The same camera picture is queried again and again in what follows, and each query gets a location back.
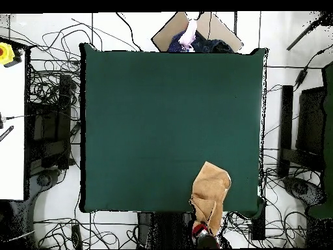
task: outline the red object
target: red object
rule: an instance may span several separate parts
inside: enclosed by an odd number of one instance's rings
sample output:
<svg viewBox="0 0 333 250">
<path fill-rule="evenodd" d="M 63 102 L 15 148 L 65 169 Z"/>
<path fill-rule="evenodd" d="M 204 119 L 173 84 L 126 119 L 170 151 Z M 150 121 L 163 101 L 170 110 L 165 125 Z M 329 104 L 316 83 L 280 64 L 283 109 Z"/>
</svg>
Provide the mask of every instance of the red object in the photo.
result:
<svg viewBox="0 0 333 250">
<path fill-rule="evenodd" d="M 204 224 L 199 224 L 195 226 L 195 228 L 192 230 L 192 236 L 196 236 L 202 230 L 208 231 L 207 227 Z"/>
</svg>

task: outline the black stand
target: black stand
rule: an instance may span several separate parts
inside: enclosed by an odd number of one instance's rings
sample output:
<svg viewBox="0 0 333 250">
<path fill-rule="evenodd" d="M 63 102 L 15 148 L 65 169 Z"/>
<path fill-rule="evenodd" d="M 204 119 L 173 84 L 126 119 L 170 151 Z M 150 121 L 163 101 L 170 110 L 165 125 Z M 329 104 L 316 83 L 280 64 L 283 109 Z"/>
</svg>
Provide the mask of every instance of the black stand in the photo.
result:
<svg viewBox="0 0 333 250">
<path fill-rule="evenodd" d="M 295 39 L 293 43 L 287 48 L 290 51 L 306 34 L 312 32 L 318 26 L 333 26 L 333 13 L 321 12 L 321 16 L 313 21 L 309 26 Z"/>
</svg>

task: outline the dark blue cloth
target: dark blue cloth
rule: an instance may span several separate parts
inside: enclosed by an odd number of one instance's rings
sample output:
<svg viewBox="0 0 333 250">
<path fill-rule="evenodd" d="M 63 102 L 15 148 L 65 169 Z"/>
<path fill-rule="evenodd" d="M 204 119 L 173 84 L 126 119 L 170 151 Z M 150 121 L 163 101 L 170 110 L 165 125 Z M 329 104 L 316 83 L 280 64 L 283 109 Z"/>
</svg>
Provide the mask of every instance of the dark blue cloth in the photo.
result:
<svg viewBox="0 0 333 250">
<path fill-rule="evenodd" d="M 222 40 L 206 40 L 196 36 L 192 42 L 192 47 L 197 53 L 233 53 L 232 48 Z"/>
<path fill-rule="evenodd" d="M 179 34 L 172 37 L 171 43 L 168 48 L 168 52 L 188 52 L 179 42 L 178 40 L 181 38 L 185 31 L 180 32 Z M 222 40 L 206 40 L 201 35 L 196 33 L 196 38 L 192 42 L 191 46 L 195 50 L 196 53 L 233 53 L 232 48 L 227 45 Z"/>
<path fill-rule="evenodd" d="M 171 43 L 168 48 L 168 52 L 170 53 L 178 53 L 178 52 L 188 52 L 179 42 L 178 40 L 181 38 L 185 31 L 180 32 L 179 34 L 172 37 Z"/>
</svg>

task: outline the green tablecloth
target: green tablecloth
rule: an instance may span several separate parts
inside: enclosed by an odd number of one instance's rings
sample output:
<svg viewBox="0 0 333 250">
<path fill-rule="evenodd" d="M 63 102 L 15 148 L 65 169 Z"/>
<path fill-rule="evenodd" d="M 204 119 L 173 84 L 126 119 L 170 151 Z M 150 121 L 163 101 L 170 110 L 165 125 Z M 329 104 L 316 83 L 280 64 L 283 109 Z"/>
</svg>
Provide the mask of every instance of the green tablecloth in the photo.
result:
<svg viewBox="0 0 333 250">
<path fill-rule="evenodd" d="M 326 118 L 323 139 L 325 170 L 321 174 L 321 185 L 325 189 L 326 201 L 324 204 L 310 207 L 308 213 L 318 219 L 327 219 L 333 218 L 333 62 L 322 69 L 322 74 L 326 89 L 323 102 Z"/>
<path fill-rule="evenodd" d="M 208 161 L 232 179 L 224 210 L 256 213 L 264 49 L 80 49 L 84 211 L 190 212 Z"/>
</svg>

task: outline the white table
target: white table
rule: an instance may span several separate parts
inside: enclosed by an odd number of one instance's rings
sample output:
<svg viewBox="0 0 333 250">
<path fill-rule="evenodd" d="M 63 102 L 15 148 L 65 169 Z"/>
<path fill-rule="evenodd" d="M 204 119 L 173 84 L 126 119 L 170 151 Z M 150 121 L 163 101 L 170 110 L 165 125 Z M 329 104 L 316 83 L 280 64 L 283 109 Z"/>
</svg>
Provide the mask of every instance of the white table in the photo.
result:
<svg viewBox="0 0 333 250">
<path fill-rule="evenodd" d="M 24 115 L 25 57 L 10 68 L 0 65 L 0 112 L 2 117 Z M 3 123 L 2 135 L 14 129 L 0 142 L 0 199 L 23 200 L 24 117 Z"/>
</svg>

